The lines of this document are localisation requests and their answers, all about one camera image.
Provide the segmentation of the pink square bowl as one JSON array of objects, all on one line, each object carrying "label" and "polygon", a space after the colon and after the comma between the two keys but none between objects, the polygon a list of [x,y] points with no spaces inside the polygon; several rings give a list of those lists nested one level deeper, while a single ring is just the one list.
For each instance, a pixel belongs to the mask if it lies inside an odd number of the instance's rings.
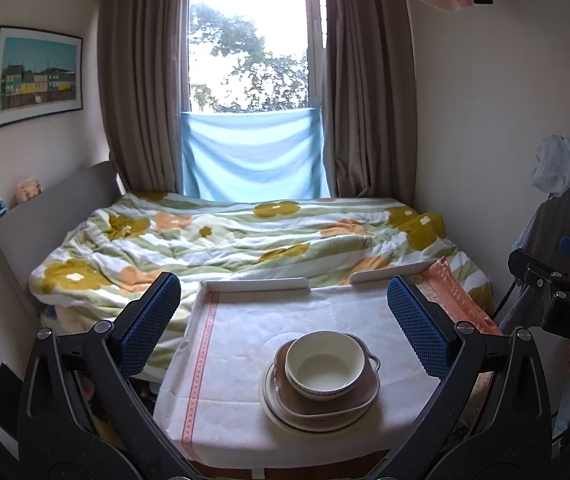
[{"label": "pink square bowl", "polygon": [[318,330],[276,353],[277,403],[292,416],[322,419],[362,410],[379,391],[380,361],[354,335]]}]

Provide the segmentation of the large yellow duck plate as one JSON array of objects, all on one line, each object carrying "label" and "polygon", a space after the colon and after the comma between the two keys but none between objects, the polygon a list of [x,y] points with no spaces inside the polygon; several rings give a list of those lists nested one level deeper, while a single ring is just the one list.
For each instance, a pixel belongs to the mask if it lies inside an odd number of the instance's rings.
[{"label": "large yellow duck plate", "polygon": [[286,426],[308,434],[328,434],[354,424],[373,406],[380,381],[370,365],[354,388],[329,401],[314,401],[290,388],[283,367],[271,362],[262,377],[262,399],[268,410]]}]

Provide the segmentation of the white round bowl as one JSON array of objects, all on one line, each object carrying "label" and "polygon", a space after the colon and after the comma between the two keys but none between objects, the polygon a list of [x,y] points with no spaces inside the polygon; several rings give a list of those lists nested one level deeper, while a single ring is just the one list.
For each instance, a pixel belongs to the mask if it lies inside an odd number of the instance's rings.
[{"label": "white round bowl", "polygon": [[285,356],[285,374],[308,399],[332,400],[353,388],[364,372],[366,353],[351,336],[317,330],[294,340]]}]

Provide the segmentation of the cream yellow bowl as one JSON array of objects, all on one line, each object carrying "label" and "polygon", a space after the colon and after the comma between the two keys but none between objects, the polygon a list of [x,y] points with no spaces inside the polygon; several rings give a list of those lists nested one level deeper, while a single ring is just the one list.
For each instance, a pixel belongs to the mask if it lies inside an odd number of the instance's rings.
[{"label": "cream yellow bowl", "polygon": [[283,358],[282,365],[287,385],[300,396],[314,401],[344,396],[354,388],[365,370],[363,360],[352,365],[328,353],[303,360],[293,372],[286,358]]}]

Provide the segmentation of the grey hanging clothes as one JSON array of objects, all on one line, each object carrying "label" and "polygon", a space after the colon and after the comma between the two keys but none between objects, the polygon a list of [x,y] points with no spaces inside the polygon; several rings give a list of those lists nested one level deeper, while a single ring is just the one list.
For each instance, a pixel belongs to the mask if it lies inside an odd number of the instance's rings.
[{"label": "grey hanging clothes", "polygon": [[570,259],[559,249],[560,240],[570,236],[570,138],[559,134],[545,138],[536,157],[531,184],[547,200],[534,212],[512,251],[522,249],[570,278]]}]

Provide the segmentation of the orange floral cloth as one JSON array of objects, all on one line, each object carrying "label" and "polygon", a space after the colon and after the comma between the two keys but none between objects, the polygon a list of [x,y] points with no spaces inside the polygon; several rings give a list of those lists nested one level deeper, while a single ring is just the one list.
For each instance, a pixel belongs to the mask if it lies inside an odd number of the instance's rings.
[{"label": "orange floral cloth", "polygon": [[[454,278],[445,258],[434,262],[425,271],[410,276],[411,281],[427,300],[438,304],[453,322],[468,321],[482,334],[501,335],[503,332],[490,315],[480,307]],[[480,373],[464,408],[463,419],[470,422],[480,412],[488,395],[493,372]]]}]

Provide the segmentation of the white tablecloth with orange stripe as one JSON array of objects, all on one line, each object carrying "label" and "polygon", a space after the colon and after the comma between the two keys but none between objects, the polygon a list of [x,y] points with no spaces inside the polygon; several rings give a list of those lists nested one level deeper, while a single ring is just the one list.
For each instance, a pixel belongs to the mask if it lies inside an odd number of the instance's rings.
[{"label": "white tablecloth with orange stripe", "polygon": [[[276,425],[260,379],[286,342],[316,330],[357,336],[380,359],[374,405],[326,436]],[[222,469],[294,468],[393,448],[438,385],[388,308],[384,282],[281,292],[202,292],[158,394],[154,419],[190,460]]]}]

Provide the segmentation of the grey bed headboard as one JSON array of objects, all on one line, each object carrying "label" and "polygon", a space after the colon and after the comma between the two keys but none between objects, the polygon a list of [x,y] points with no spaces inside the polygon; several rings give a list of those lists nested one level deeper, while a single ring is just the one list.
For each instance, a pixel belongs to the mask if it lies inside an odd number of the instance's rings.
[{"label": "grey bed headboard", "polygon": [[66,235],[99,208],[120,196],[117,171],[109,161],[82,169],[0,217],[0,262],[20,304],[40,314],[45,304],[30,293],[31,272]]}]

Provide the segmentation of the floral green yellow duvet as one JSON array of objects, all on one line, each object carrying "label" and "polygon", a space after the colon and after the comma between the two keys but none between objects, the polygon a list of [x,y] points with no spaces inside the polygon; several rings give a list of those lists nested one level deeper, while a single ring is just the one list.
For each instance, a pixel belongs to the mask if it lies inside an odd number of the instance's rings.
[{"label": "floral green yellow duvet", "polygon": [[161,382],[204,281],[306,278],[324,287],[347,284],[361,271],[439,258],[471,299],[492,312],[489,279],[433,212],[391,198],[246,204],[139,192],[92,212],[46,252],[28,287],[55,308],[64,330],[82,333],[116,318],[160,273],[175,274],[181,303],[142,371],[148,382]]}]

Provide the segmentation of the small plush toy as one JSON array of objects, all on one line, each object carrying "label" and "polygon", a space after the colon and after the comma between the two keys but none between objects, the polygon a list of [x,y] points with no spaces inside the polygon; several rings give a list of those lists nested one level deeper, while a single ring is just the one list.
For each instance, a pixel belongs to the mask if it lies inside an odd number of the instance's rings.
[{"label": "small plush toy", "polygon": [[23,204],[32,200],[35,196],[43,192],[42,183],[37,178],[23,180],[18,183],[16,189],[16,200],[18,204]]}]

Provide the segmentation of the right brown curtain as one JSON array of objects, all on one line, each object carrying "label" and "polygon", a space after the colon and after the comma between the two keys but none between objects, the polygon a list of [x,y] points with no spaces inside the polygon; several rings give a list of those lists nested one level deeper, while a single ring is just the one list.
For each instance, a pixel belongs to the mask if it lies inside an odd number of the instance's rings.
[{"label": "right brown curtain", "polygon": [[417,100],[406,0],[326,0],[324,162],[336,197],[414,202]]}]

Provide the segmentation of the light blue window cloth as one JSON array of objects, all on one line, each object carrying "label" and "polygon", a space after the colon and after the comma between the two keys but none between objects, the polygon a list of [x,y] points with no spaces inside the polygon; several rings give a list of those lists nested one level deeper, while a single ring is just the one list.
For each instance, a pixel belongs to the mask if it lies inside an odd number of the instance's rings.
[{"label": "light blue window cloth", "polygon": [[183,194],[212,202],[314,200],[330,195],[316,107],[181,114]]}]

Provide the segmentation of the framed houses picture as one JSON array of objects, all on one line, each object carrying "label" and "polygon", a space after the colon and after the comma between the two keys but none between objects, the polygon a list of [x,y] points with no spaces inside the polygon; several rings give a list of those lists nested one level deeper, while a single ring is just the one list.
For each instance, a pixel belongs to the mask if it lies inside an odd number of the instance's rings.
[{"label": "framed houses picture", "polygon": [[0,128],[83,108],[83,39],[0,26]]}]

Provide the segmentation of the window with white frame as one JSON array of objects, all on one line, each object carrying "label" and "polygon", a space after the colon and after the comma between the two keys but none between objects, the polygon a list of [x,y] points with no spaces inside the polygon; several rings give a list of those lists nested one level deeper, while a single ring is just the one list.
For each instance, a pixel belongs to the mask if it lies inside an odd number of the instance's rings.
[{"label": "window with white frame", "polygon": [[326,0],[183,0],[182,5],[186,112],[320,107]]}]

